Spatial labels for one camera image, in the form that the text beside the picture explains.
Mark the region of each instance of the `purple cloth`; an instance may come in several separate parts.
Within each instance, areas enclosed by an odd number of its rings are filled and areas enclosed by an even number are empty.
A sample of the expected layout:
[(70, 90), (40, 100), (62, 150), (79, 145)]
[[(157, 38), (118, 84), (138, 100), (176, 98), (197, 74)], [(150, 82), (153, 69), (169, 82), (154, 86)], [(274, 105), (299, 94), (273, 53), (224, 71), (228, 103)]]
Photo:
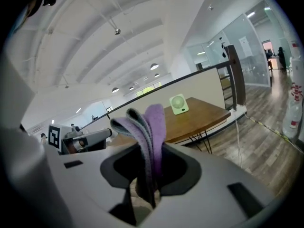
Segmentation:
[(140, 197), (149, 202), (154, 208), (155, 199), (152, 179), (152, 165), (150, 161), (147, 140), (145, 139), (142, 131), (137, 126), (135, 126), (134, 123), (130, 121), (130, 119), (126, 117), (117, 117), (111, 119), (111, 126), (113, 130), (117, 131), (118, 133), (132, 136), (140, 145), (145, 162), (145, 170), (140, 171), (141, 173), (139, 173), (136, 183), (136, 192)]
[(152, 178), (153, 176), (153, 170), (154, 170), (154, 161), (153, 161), (153, 145), (152, 145), (152, 132), (151, 128), (144, 118), (143, 115), (141, 115), (137, 110), (135, 109), (128, 109), (126, 112), (127, 118), (135, 125), (137, 126), (143, 133), (147, 145), (148, 145), (148, 150), (149, 150), (149, 157), (150, 157), (150, 162), (151, 162), (151, 169), (152, 169)]
[(154, 208), (157, 179), (162, 177), (162, 144), (166, 139), (163, 106), (150, 105), (144, 115), (130, 108), (126, 117), (111, 119), (111, 126), (114, 131), (135, 138), (140, 145), (145, 170), (139, 170), (135, 189)]
[(161, 104), (150, 105), (144, 114), (152, 132), (153, 144), (153, 172), (159, 178), (162, 175), (162, 144), (166, 139), (165, 112)]

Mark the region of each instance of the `glass partition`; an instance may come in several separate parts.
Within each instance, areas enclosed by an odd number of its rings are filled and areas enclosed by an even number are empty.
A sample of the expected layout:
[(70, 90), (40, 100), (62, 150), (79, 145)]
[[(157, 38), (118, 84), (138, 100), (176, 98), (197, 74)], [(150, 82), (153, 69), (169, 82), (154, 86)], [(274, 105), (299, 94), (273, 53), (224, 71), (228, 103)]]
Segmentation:
[(241, 15), (223, 31), (237, 51), (245, 83), (270, 86), (265, 52), (248, 18)]
[[(212, 65), (228, 61), (226, 52), (223, 49), (223, 47), (227, 45), (229, 45), (229, 41), (223, 31), (219, 32), (215, 37), (213, 37), (210, 41), (208, 41), (208, 43), (205, 44), (206, 53), (212, 61)], [(226, 68), (219, 69), (218, 73), (221, 76), (228, 75)]]
[(201, 44), (188, 48), (195, 65), (201, 64), (202, 68), (211, 66), (207, 54)]
[(272, 9), (269, 7), (269, 5), (267, 5), (266, 2), (265, 2), (264, 10), (273, 26), (274, 31), (276, 32), (276, 34), (280, 40), (280, 44), (283, 49), (283, 53), (281, 52), (281, 54), (284, 55), (286, 67), (289, 68), (289, 64), (290, 64), (289, 58), (291, 57), (291, 51), (290, 51), (288, 41), (285, 38), (284, 31), (283, 31), (278, 19), (276, 18), (275, 14), (273, 13)]

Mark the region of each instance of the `ceiling beam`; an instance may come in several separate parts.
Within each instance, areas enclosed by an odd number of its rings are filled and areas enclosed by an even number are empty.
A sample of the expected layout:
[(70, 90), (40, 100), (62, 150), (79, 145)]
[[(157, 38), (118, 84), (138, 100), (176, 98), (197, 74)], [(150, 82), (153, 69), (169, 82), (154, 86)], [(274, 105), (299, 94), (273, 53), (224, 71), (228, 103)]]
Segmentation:
[[(145, 3), (145, 2), (149, 2), (151, 0), (131, 0), (126, 2), (125, 4), (122, 5), (122, 9), (123, 11), (126, 11), (134, 6), (137, 6), (138, 4), (141, 3)], [(122, 13), (120, 10), (117, 9), (113, 9), (109, 12), (107, 12), (104, 16), (108, 19), (110, 18), (114, 18), (117, 15), (119, 15), (120, 13)], [(66, 58), (63, 60), (63, 63), (61, 65), (61, 69), (59, 70), (59, 76), (56, 77), (54, 84), (58, 85), (60, 83), (60, 80), (62, 78), (62, 75), (64, 74), (64, 72), (66, 71), (68, 65), (70, 64), (71, 60), (73, 59), (73, 57), (75, 56), (75, 54), (78, 52), (78, 50), (85, 44), (85, 42), (95, 33), (97, 32), (97, 30), (102, 27), (104, 24), (106, 23), (106, 20), (103, 18), (98, 18), (97, 20), (95, 20), (92, 24), (93, 26), (91, 26), (90, 28), (86, 29), (85, 33), (81, 36), (81, 40), (78, 41), (71, 49), (70, 51), (67, 53)]]
[(38, 69), (38, 56), (41, 51), (42, 41), (46, 35), (39, 29), (48, 30), (52, 25), (56, 25), (58, 20), (61, 18), (60, 15), (63, 14), (68, 7), (74, 2), (74, 0), (57, 0), (56, 4), (49, 9), (49, 13), (43, 13), (42, 20), (39, 24), (38, 30), (32, 40), (31, 50), (29, 57), (35, 57), (35, 60), (30, 61), (30, 78), (28, 80), (29, 85), (35, 89), (38, 86), (38, 76), (36, 75), (36, 70)]
[[(163, 57), (163, 56), (164, 56), (163, 52), (160, 52), (160, 53), (158, 53), (158, 54), (156, 54), (156, 55), (154, 55), (154, 56), (151, 56), (151, 57), (147, 58), (143, 63), (138, 63), (138, 64), (134, 65), (134, 66), (132, 67), (132, 71), (136, 70), (138, 67), (140, 67), (140, 66), (142, 66), (142, 65), (144, 65), (144, 64), (147, 64), (147, 63), (149, 63), (149, 62), (152, 62), (152, 61), (154, 61), (155, 59), (157, 59), (157, 58), (159, 58), (159, 57)], [(122, 77), (125, 76), (125, 75), (126, 75), (126, 73), (125, 73), (125, 72), (122, 72), (122, 73), (121, 73), (119, 76), (117, 76), (116, 78), (111, 79), (111, 83), (110, 83), (109, 85), (114, 84), (118, 79), (122, 78)]]
[(156, 28), (158, 26), (162, 26), (162, 20), (161, 19), (155, 19), (152, 21), (149, 21), (146, 24), (143, 24), (137, 28), (134, 29), (134, 33), (131, 31), (124, 35), (123, 37), (117, 38), (115, 41), (113, 41), (110, 45), (106, 47), (93, 61), (90, 62), (88, 66), (86, 66), (80, 75), (77, 78), (77, 82), (81, 83), (81, 81), (84, 79), (84, 77), (110, 52), (118, 48), (120, 45), (122, 45), (124, 42), (138, 36), (139, 34), (142, 34), (150, 29)]
[(110, 66), (104, 73), (102, 73), (96, 80), (95, 83), (99, 83), (101, 80), (103, 80), (105, 77), (107, 77), (110, 73), (118, 69), (121, 65), (125, 64), (127, 61), (135, 58), (136, 56), (140, 55), (143, 52), (146, 52), (148, 50), (151, 50), (152, 48), (158, 47), (163, 44), (162, 39), (157, 40), (155, 42), (150, 43), (149, 45), (139, 49), (136, 51), (136, 54), (130, 54), (126, 56), (123, 60), (118, 61), (114, 65)]

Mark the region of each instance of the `small desk fan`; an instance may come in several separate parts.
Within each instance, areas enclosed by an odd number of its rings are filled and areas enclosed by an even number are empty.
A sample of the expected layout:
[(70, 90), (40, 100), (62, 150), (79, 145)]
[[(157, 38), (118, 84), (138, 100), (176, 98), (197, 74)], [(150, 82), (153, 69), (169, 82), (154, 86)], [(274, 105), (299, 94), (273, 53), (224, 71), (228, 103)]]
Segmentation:
[(189, 107), (183, 94), (171, 97), (170, 104), (175, 115), (189, 111)]

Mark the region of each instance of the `black slot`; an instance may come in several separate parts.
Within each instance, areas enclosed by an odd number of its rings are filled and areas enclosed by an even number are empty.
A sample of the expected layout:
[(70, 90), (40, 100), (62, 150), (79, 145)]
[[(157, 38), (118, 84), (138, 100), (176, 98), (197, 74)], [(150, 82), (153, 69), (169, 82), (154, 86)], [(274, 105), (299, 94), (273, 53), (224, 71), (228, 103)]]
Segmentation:
[(83, 164), (81, 161), (71, 161), (71, 162), (68, 162), (68, 163), (64, 163), (64, 165), (67, 169), (71, 168), (71, 167), (74, 167), (74, 166), (81, 165), (81, 164)]
[(253, 217), (263, 209), (261, 203), (242, 183), (237, 182), (227, 187), (248, 218)]

